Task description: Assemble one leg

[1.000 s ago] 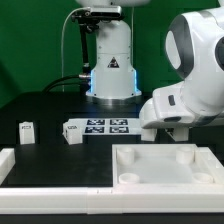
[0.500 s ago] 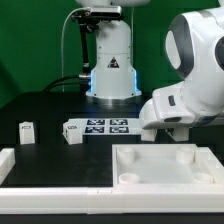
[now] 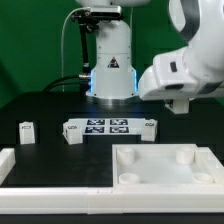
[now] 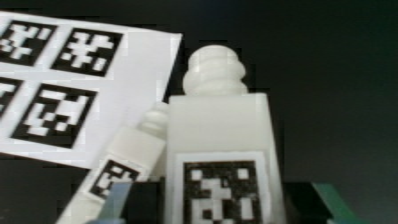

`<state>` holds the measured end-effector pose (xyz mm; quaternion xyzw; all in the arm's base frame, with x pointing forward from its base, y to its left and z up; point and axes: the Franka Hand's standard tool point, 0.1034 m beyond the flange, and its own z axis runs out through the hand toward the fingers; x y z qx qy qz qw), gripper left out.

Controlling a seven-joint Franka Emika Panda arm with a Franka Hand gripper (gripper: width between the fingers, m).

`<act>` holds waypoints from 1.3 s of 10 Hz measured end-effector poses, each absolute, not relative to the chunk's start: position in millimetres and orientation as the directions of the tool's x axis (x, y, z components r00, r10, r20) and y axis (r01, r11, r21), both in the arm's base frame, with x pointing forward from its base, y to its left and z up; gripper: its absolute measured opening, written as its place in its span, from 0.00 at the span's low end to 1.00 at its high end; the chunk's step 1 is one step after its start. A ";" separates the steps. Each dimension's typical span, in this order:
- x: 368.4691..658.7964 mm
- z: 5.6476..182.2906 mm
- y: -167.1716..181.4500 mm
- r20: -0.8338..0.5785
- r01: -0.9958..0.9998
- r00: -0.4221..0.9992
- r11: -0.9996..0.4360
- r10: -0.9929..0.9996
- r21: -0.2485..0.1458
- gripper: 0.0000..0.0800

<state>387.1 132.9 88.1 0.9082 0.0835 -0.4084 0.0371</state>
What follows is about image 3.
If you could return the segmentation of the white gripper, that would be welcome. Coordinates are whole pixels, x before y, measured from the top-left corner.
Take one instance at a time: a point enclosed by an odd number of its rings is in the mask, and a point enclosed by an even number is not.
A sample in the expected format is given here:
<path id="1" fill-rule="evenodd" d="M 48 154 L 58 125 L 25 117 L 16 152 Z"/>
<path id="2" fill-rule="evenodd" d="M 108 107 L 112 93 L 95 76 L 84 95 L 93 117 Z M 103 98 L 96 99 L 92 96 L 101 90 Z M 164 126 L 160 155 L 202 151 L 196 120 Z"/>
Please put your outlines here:
<path id="1" fill-rule="evenodd" d="M 138 83 L 141 100 L 224 97 L 224 82 L 219 86 L 213 82 L 201 83 L 191 75 L 184 65 L 185 51 L 183 47 L 154 57 L 153 65 L 146 69 Z"/>

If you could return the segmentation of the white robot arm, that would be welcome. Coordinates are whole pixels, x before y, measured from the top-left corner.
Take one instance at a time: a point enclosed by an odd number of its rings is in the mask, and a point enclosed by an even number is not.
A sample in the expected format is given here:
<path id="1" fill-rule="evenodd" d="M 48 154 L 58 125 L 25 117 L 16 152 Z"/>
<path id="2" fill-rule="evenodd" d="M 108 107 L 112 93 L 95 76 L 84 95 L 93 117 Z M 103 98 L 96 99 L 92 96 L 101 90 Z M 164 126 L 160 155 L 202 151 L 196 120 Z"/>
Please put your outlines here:
<path id="1" fill-rule="evenodd" d="M 152 46 L 155 56 L 136 76 L 131 28 L 124 7 L 151 0 L 76 0 L 83 17 L 96 23 L 97 61 L 87 95 L 100 100 L 143 101 L 224 97 L 224 0 L 163 0 L 170 22 L 186 42 L 179 49 Z"/>

